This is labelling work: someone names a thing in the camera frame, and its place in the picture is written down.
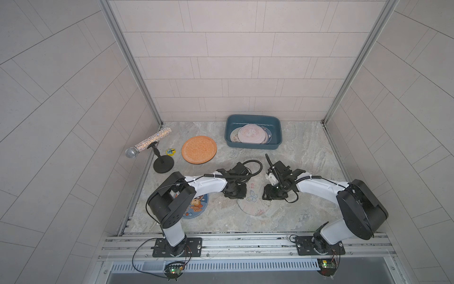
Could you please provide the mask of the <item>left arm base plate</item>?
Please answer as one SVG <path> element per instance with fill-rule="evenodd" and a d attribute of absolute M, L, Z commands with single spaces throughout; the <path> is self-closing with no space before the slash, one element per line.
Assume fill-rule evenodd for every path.
<path fill-rule="evenodd" d="M 153 257 L 200 257 L 203 239 L 185 237 L 182 242 L 172 247 L 164 238 L 156 240 Z"/>

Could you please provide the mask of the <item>right small circuit board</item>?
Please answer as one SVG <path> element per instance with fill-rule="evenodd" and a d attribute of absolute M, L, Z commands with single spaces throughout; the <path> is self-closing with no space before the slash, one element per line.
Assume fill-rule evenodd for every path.
<path fill-rule="evenodd" d="M 335 275 L 337 269 L 338 269 L 338 264 L 336 260 L 330 260 L 330 259 L 317 259 L 318 265 L 320 270 L 318 273 L 322 276 L 325 277 L 331 277 Z"/>

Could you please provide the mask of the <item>aluminium frame rail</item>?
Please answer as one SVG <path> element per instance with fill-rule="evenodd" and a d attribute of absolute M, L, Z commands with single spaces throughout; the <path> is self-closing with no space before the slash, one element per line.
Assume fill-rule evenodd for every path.
<path fill-rule="evenodd" d="M 115 273 L 139 273 L 158 280 L 171 262 L 185 262 L 183 279 L 190 273 L 222 272 L 302 272 L 319 271 L 317 259 L 336 260 L 335 275 L 365 275 L 368 283 L 377 280 L 375 271 L 383 271 L 393 284 L 407 284 L 403 269 L 388 235 L 377 233 L 370 240 L 357 237 L 343 240 L 344 255 L 299 256 L 292 242 L 297 235 L 310 233 L 200 233 L 188 238 L 202 238 L 200 257 L 153 257 L 153 247 L 161 235 L 127 234 L 109 237 L 102 245 L 94 271 L 88 281 L 105 284 Z"/>

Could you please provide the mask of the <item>black microphone stand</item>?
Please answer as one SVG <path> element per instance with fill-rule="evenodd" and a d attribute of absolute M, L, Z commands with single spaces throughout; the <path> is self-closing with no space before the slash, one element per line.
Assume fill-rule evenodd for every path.
<path fill-rule="evenodd" d="M 153 169 L 157 173 L 167 173 L 175 165 L 175 162 L 171 156 L 160 154 L 160 151 L 157 148 L 157 142 L 152 142 L 148 147 L 152 148 L 154 155 L 156 156 L 156 160 L 153 163 Z"/>

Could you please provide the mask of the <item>white butterfly bow coaster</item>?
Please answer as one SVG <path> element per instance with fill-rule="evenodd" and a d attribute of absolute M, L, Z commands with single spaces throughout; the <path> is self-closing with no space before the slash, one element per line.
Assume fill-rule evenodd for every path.
<path fill-rule="evenodd" d="M 230 140 L 231 142 L 233 143 L 241 143 L 239 137 L 238 137 L 238 133 L 240 131 L 241 127 L 238 127 L 236 129 L 234 129 L 231 134 L 230 134 Z"/>

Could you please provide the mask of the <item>teal plastic storage box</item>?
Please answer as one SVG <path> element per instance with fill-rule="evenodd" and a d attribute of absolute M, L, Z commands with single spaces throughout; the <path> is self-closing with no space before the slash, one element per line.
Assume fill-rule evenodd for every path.
<path fill-rule="evenodd" d="M 227 119 L 225 140 L 229 147 L 275 150 L 283 141 L 281 123 L 272 116 L 234 114 Z"/>

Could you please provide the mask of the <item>orange round coaster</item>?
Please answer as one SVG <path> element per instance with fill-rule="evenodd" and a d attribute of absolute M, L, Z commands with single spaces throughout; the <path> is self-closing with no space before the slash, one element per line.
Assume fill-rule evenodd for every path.
<path fill-rule="evenodd" d="M 207 136 L 188 139 L 182 147 L 182 156 L 191 164 L 203 164 L 212 160 L 217 153 L 215 141 Z"/>

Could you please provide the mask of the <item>blue bears picnic coaster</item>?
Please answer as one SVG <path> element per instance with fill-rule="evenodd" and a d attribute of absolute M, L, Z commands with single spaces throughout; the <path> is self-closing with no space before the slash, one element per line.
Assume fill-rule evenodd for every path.
<path fill-rule="evenodd" d="M 268 144 L 269 142 L 271 142 L 273 136 L 272 136 L 271 131 L 267 127 L 264 127 L 264 131 L 267 133 L 268 139 L 267 139 L 266 144 Z"/>

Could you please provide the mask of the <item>small circuit board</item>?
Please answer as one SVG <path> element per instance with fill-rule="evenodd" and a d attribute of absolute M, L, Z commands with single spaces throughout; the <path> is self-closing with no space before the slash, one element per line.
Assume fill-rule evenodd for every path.
<path fill-rule="evenodd" d="M 168 280 L 177 280 L 182 276 L 185 262 L 171 262 L 164 267 L 164 275 Z"/>
<path fill-rule="evenodd" d="M 320 270 L 318 273 L 322 276 L 325 277 L 331 277 L 335 275 L 337 269 L 338 269 L 338 264 L 336 260 L 330 260 L 330 259 L 317 259 L 318 265 Z"/>

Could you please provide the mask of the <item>pink unicorn coaster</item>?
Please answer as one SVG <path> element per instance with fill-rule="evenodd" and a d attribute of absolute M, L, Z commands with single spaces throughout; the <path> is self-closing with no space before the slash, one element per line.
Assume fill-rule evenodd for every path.
<path fill-rule="evenodd" d="M 268 139 L 264 129 L 256 124 L 247 124 L 241 127 L 238 137 L 241 143 L 246 144 L 265 144 Z"/>

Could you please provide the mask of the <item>blue cartoon characters coaster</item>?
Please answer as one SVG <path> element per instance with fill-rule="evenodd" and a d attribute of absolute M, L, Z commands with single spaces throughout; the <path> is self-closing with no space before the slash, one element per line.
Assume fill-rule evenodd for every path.
<path fill-rule="evenodd" d="M 208 207 L 209 195 L 201 195 L 191 200 L 190 205 L 183 214 L 183 219 L 193 219 L 200 216 Z"/>

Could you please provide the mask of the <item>yellow wooden toy block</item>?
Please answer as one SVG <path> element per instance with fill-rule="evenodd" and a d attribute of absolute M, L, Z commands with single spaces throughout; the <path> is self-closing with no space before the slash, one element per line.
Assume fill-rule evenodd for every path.
<path fill-rule="evenodd" d="M 168 156 L 174 156 L 175 153 L 176 153 L 176 149 L 174 149 L 174 148 L 166 150 L 166 155 L 168 155 Z"/>

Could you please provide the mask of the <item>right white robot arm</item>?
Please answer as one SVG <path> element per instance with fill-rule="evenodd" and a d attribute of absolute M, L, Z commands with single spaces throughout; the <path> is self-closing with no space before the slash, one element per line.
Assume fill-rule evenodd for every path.
<path fill-rule="evenodd" d="M 369 240 L 389 217 L 382 203 L 361 180 L 330 181 L 305 170 L 291 170 L 281 161 L 272 163 L 267 158 L 267 162 L 270 183 L 264 188 L 263 200 L 286 200 L 288 193 L 293 191 L 318 196 L 340 208 L 342 218 L 322 224 L 308 243 L 300 243 L 301 238 L 295 237 L 298 246 L 308 248 L 307 255 L 341 254 L 339 249 L 343 240 L 354 236 Z"/>

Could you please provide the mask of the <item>white blue butterfly coaster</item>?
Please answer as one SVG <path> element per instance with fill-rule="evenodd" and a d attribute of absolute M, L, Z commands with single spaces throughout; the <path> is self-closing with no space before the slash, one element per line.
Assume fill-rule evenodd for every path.
<path fill-rule="evenodd" d="M 259 182 L 249 182 L 247 184 L 246 197 L 237 200 L 240 209 L 252 216 L 265 214 L 271 207 L 271 202 L 262 199 L 265 184 Z"/>

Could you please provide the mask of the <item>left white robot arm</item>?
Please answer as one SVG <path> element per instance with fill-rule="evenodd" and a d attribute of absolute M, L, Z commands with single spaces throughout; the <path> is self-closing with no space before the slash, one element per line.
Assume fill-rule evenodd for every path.
<path fill-rule="evenodd" d="M 173 172 L 147 199 L 146 209 L 157 218 L 163 236 L 164 249 L 173 257 L 181 255 L 187 243 L 180 220 L 193 199 L 211 193 L 223 193 L 229 199 L 243 199 L 247 193 L 247 182 L 262 171 L 251 172 L 246 164 L 238 162 L 231 170 L 218 169 L 202 176 L 184 176 Z"/>

